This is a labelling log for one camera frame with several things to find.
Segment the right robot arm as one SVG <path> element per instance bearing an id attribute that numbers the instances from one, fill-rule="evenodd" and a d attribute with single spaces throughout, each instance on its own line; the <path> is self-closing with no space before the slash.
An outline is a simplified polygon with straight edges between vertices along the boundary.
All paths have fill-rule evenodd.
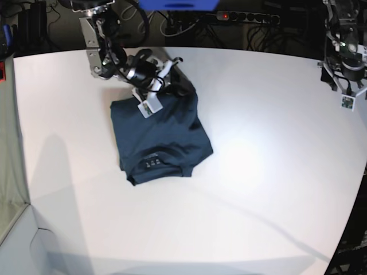
<path id="1" fill-rule="evenodd" d="M 133 95 L 141 102 L 159 94 L 185 97 L 195 93 L 191 81 L 177 68 L 182 58 L 161 60 L 151 49 L 143 48 L 128 55 L 119 16 L 112 10 L 113 1 L 70 1 L 80 18 L 89 67 L 93 77 L 109 80 L 116 77 L 132 85 Z"/>

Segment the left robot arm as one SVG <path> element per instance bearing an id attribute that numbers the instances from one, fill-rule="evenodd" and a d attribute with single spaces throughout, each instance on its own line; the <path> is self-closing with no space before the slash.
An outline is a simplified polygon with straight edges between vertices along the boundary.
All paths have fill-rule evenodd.
<path id="1" fill-rule="evenodd" d="M 366 1 L 323 1 L 326 6 L 321 81 L 343 98 L 366 93 Z"/>

